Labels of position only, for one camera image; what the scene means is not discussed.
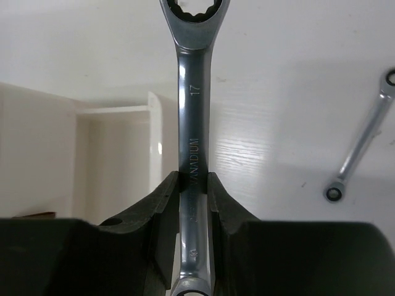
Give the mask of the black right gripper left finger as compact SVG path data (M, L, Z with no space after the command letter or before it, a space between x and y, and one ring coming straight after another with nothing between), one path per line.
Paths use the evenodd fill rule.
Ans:
M165 295L178 233L178 173L99 225L1 220L2 295Z

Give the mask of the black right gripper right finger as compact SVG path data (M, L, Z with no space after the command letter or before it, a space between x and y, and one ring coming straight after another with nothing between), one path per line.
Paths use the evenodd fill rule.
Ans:
M393 295L394 251L370 223L262 221L207 180L215 295Z

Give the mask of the white bottom drawer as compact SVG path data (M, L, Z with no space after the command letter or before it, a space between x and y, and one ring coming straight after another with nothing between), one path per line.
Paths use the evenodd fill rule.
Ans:
M178 168L177 102L77 108L72 216L100 224L151 193Z

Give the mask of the small silver ratchet wrench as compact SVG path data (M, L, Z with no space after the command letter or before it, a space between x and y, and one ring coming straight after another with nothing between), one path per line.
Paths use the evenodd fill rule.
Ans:
M331 203L339 202L346 195L346 186L394 102L394 69L390 68L380 77L377 98L368 112L355 141L334 178L326 185L323 196Z

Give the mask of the large silver ratchet wrench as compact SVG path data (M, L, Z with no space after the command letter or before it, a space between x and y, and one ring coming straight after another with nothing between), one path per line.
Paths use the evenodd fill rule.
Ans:
M209 174L210 74L216 37L230 5L214 1L204 13L161 1L178 67L178 173L180 272L172 295L212 295L207 178Z

